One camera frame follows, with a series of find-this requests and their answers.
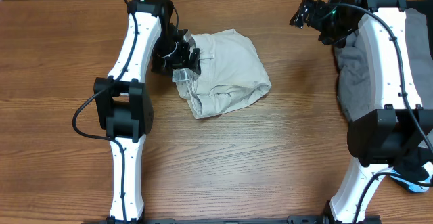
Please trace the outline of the beige shorts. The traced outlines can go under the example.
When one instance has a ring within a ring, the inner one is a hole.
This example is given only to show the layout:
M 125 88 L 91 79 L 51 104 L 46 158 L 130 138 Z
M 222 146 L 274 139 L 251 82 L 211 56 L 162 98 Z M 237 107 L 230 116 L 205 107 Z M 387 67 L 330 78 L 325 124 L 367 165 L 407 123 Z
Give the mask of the beige shorts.
M 245 108 L 266 95 L 271 82 L 252 41 L 234 29 L 196 34 L 201 74 L 175 70 L 172 82 L 196 119 Z

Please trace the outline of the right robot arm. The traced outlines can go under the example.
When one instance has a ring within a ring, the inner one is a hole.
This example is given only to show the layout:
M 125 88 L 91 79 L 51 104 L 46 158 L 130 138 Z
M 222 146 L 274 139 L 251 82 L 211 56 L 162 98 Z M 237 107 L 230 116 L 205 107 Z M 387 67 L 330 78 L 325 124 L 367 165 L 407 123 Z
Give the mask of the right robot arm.
M 366 208 L 376 189 L 404 157 L 428 141 L 432 111 L 425 109 L 411 73 L 405 38 L 406 0 L 302 0 L 292 26 L 318 30 L 325 45 L 362 38 L 371 80 L 371 112 L 348 126 L 352 156 L 343 182 L 321 215 L 289 223 L 379 223 Z

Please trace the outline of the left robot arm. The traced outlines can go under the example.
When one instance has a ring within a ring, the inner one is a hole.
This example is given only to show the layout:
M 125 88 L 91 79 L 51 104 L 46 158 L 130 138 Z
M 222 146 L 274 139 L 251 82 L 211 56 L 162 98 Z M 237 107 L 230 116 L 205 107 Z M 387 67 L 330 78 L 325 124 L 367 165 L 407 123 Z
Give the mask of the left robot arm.
M 142 223 L 141 159 L 154 111 L 148 71 L 175 82 L 200 76 L 200 49 L 187 29 L 171 23 L 171 0 L 128 0 L 128 28 L 119 57 L 106 78 L 94 82 L 101 128 L 113 157 L 113 200 L 106 223 Z

